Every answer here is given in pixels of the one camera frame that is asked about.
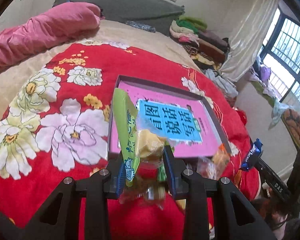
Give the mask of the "orange pastry packet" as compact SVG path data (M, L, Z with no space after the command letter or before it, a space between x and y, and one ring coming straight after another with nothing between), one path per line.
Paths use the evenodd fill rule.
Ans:
M222 144L212 158L199 157L197 173L202 177L218 180L230 161L230 155Z

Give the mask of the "blue snack packet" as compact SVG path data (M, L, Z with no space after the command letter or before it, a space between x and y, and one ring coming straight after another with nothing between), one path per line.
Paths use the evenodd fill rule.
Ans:
M251 149L249 150L247 156L241 162L240 170L249 171L251 170L255 164L258 162L258 159L261 157L263 150L263 144L259 138L257 138L253 144Z

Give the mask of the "clear yellow pastry packet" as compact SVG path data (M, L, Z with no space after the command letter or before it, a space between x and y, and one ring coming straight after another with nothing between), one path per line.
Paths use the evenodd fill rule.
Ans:
M163 163L164 147L174 147L175 141L168 139L150 120L140 116L136 121L136 130L135 156L140 158L141 165L145 168L159 168Z

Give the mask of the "green snack packet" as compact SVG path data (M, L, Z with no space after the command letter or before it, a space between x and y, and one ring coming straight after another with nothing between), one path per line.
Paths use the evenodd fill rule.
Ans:
M126 185L131 187L140 163L140 158L136 156L138 110L128 93L120 88L114 89L113 115L126 171Z

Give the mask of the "red floral blanket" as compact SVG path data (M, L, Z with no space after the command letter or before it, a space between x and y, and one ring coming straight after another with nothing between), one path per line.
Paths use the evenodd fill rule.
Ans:
M260 191L256 170L239 171L249 136L238 113L202 72L126 45L72 44L33 74L0 121L0 239L17 239L66 176L87 178L106 163L110 102L120 75L202 95L221 123L232 154L224 175L249 199Z

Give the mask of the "grey clothes heap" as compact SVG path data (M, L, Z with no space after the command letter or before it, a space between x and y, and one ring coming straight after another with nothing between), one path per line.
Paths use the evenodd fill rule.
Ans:
M207 69L204 70L204 75L222 91L226 98L234 99L238 96L236 86L227 78L222 77L218 71Z

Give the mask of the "pile of folded clothes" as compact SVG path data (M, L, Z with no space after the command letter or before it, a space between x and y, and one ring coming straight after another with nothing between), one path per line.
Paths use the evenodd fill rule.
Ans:
M170 25L170 37L201 70L219 70L230 52L229 39L209 31L200 18L179 16Z

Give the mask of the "beige bed sheet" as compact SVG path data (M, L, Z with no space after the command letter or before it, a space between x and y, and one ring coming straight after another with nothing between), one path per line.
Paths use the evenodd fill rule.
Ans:
M89 35L87 38L98 42L106 41L126 44L199 70L181 45L161 33L149 33L123 23L102 20L99 31L94 35ZM72 41L51 48L0 73L0 120L25 81L41 70L53 57L65 51L71 44L73 44Z

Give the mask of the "dark patterned pillow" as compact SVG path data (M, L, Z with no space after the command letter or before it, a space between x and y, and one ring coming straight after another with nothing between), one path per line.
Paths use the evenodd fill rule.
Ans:
M138 22L134 22L134 21L127 21L126 25L131 26L133 28L136 29L140 29L140 30L144 30L150 33L155 33L156 29L151 26L151 25L147 25L147 24L143 24L143 23L138 23Z

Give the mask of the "pink quilt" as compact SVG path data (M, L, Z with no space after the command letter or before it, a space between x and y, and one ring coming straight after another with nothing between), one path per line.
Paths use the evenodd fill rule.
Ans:
M87 2L66 2L26 23L0 32L0 73L24 59L96 31L101 9Z

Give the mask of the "cream curtain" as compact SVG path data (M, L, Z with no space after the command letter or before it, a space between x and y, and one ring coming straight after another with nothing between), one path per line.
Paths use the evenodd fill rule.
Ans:
M252 67L274 18L279 0L234 0L224 19L230 52L220 68L238 81Z

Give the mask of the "grey headboard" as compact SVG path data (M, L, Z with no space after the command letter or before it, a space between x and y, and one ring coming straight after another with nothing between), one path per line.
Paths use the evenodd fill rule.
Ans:
M106 20L149 25L159 33L170 35L170 25L184 14L184 7L165 0L55 0L54 6L65 2L88 2L98 6Z

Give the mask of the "window with black frame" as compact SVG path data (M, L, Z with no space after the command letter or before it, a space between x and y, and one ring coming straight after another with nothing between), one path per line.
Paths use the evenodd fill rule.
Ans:
M300 23L278 7L260 50L261 62L271 69L276 97L300 107Z

